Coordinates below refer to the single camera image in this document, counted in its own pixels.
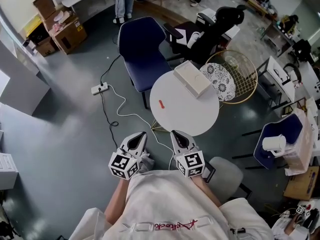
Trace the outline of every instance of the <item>white cable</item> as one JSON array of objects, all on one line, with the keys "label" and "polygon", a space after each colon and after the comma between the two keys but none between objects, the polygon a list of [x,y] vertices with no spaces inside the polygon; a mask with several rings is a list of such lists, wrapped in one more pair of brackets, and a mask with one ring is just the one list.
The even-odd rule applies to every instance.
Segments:
[{"label": "white cable", "polygon": [[123,106],[123,104],[125,104],[125,102],[127,101],[127,99],[126,99],[125,97],[122,97],[122,96],[119,95],[118,93],[116,93],[115,88],[114,88],[112,85],[108,84],[108,86],[112,88],[112,90],[113,90],[113,92],[114,92],[115,95],[117,95],[118,97],[124,99],[124,101],[121,103],[121,105],[120,105],[120,106],[118,107],[118,109],[116,110],[116,114],[117,114],[119,117],[137,116],[138,118],[140,118],[142,121],[144,121],[144,122],[150,127],[151,132],[153,133],[156,142],[157,142],[158,144],[162,145],[162,146],[165,146],[167,149],[171,150],[171,152],[172,152],[172,157],[171,157],[171,159],[170,159],[169,168],[168,168],[168,170],[170,170],[171,163],[172,163],[172,159],[174,158],[175,152],[174,152],[170,147],[168,147],[167,145],[159,142],[159,140],[158,140],[155,132],[152,130],[151,125],[150,125],[146,120],[144,120],[140,115],[138,115],[138,114],[119,114],[119,109]]}]

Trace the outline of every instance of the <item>white box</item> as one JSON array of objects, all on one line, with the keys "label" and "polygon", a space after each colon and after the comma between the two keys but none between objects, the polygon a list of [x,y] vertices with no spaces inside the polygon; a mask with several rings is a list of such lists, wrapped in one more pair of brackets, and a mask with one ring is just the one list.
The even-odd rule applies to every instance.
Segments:
[{"label": "white box", "polygon": [[211,86],[211,82],[189,60],[177,66],[173,75],[196,99]]},{"label": "white box", "polygon": [[10,154],[0,153],[0,190],[13,189],[18,175]]},{"label": "white box", "polygon": [[108,166],[114,176],[125,180],[130,180],[139,170],[137,159],[115,152],[113,152]]},{"label": "white box", "polygon": [[176,167],[185,177],[201,175],[205,169],[205,159],[202,151],[177,156]]}]

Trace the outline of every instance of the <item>wooden floor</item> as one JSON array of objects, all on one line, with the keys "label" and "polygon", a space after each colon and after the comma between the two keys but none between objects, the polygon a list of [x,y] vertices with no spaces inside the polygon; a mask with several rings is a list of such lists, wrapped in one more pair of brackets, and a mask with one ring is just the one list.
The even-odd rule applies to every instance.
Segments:
[{"label": "wooden floor", "polygon": [[166,23],[169,23],[172,26],[188,22],[189,20],[181,15],[166,9],[162,6],[154,4],[152,2],[134,2],[134,8],[137,10],[143,10],[147,12],[150,16],[161,19]]}]

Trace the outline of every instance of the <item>white cloth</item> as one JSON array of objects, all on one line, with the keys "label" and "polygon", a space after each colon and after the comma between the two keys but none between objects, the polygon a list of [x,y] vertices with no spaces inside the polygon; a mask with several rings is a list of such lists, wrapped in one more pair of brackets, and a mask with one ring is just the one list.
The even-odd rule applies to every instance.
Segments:
[{"label": "white cloth", "polygon": [[[245,228],[233,235],[230,229]],[[178,170],[132,177],[122,216],[111,226],[96,208],[84,214],[69,240],[271,240],[266,222],[244,198],[218,208]]]},{"label": "white cloth", "polygon": [[309,237],[309,230],[299,224],[295,225],[290,235],[285,233],[285,229],[291,218],[279,218],[272,227],[274,238],[278,240],[306,240]]}]

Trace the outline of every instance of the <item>sneaker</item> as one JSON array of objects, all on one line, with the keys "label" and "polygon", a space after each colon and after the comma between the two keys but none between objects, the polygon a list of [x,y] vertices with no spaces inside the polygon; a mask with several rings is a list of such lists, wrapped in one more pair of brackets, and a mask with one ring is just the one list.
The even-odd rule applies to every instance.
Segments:
[{"label": "sneaker", "polygon": [[121,17],[121,18],[114,18],[114,19],[113,19],[113,23],[114,23],[114,24],[117,24],[117,19],[119,20],[119,23],[120,23],[120,24],[125,23],[125,18],[124,18],[124,17]]}]

